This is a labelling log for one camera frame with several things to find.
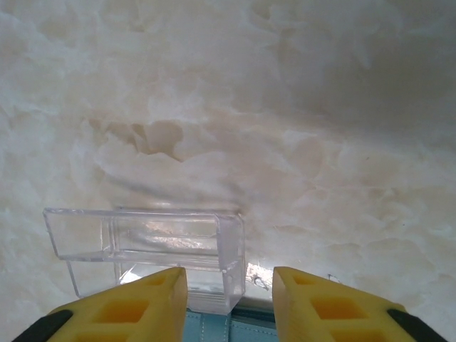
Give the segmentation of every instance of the light blue fabric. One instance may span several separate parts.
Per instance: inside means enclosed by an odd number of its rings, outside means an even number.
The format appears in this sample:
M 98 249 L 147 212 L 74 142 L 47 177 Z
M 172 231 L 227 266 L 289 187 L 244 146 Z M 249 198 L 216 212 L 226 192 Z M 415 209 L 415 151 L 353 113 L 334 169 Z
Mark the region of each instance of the light blue fabric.
M 231 316 L 188 311 L 183 342 L 279 342 L 277 331 L 256 324 L 242 323 Z

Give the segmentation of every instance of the stain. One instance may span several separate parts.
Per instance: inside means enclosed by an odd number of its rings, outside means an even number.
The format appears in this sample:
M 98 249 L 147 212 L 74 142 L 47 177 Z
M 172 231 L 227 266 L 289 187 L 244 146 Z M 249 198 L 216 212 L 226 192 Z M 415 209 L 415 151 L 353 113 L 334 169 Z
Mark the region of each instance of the stain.
M 171 120 L 155 121 L 152 125 L 135 123 L 102 123 L 99 120 L 89 120 L 90 126 L 102 135 L 112 134 L 125 144 L 133 145 L 139 153 L 154 155 L 164 153 L 182 162 L 174 154 L 175 146 L 184 138 L 182 127 Z

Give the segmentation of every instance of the square hole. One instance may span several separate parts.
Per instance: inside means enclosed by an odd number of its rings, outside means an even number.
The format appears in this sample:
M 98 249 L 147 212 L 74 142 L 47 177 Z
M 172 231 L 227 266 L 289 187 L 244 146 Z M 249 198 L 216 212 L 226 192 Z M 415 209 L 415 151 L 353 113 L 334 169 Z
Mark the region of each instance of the square hole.
M 96 316 L 95 323 L 136 323 L 143 317 L 148 301 L 112 301 Z
M 335 342 L 388 342 L 381 331 L 332 331 Z
M 314 281 L 310 279 L 306 279 L 303 276 L 293 276 L 294 282 L 298 285 L 313 285 L 315 284 Z
M 311 303 L 321 319 L 355 319 L 368 317 L 363 309 L 349 298 L 314 298 L 311 299 Z
M 75 342 L 126 342 L 127 338 L 122 333 L 79 333 Z

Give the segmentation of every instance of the clear plastic box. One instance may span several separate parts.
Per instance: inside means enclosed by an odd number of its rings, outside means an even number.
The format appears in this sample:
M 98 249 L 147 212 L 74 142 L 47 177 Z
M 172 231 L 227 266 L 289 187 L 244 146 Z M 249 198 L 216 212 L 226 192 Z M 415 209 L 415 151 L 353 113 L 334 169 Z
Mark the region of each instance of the clear plastic box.
M 46 208 L 43 215 L 79 297 L 172 266 L 187 270 L 193 311 L 228 314 L 244 294 L 244 228 L 233 212 Z

